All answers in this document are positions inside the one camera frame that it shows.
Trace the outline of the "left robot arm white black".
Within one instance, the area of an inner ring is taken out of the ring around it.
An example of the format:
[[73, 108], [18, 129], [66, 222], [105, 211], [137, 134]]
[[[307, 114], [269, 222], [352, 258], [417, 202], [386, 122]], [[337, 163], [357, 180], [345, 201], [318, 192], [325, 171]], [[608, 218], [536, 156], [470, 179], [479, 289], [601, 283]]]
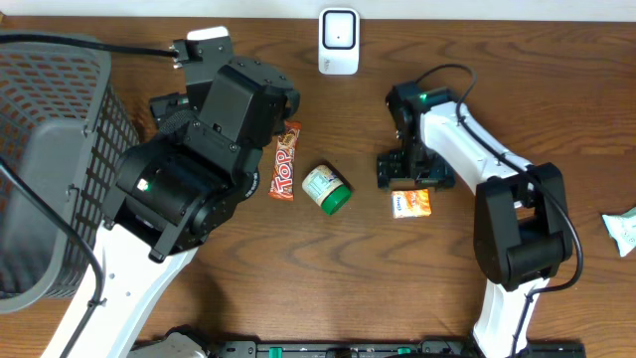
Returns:
[[300, 95], [277, 68], [234, 53], [225, 28], [173, 44], [186, 89], [149, 102], [156, 134], [126, 149], [101, 205], [85, 277], [49, 357], [123, 357], [166, 287], [257, 189], [263, 149]]

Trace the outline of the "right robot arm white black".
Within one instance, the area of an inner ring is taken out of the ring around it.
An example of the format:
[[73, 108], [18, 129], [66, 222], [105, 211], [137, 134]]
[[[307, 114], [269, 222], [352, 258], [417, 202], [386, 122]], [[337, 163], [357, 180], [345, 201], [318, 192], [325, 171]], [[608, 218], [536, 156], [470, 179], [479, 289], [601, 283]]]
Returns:
[[395, 85], [386, 105], [401, 141], [379, 155], [382, 189], [407, 181], [446, 189], [461, 179], [474, 195], [473, 248], [486, 290], [465, 343], [448, 353], [474, 357], [581, 357], [578, 344], [531, 343], [527, 331], [537, 300], [560, 265], [579, 256], [567, 222], [564, 183], [551, 163], [534, 165], [508, 151], [446, 88]]

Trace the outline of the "orange tissue pack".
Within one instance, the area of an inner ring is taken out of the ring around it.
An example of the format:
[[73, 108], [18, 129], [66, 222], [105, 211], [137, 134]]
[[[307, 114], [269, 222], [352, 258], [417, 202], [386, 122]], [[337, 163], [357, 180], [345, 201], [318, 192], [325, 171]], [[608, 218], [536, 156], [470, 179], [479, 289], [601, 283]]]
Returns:
[[395, 219], [428, 217], [432, 214], [427, 189], [392, 191], [391, 197]]

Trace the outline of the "chocolate bar wrapper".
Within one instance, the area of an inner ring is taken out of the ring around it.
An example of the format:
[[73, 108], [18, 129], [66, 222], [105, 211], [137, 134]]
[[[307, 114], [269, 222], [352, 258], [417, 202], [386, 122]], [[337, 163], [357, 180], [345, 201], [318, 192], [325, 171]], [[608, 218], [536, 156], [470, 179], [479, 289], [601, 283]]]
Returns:
[[282, 134], [277, 137], [274, 170], [269, 196], [284, 201], [293, 201], [294, 159], [302, 124], [286, 121]]

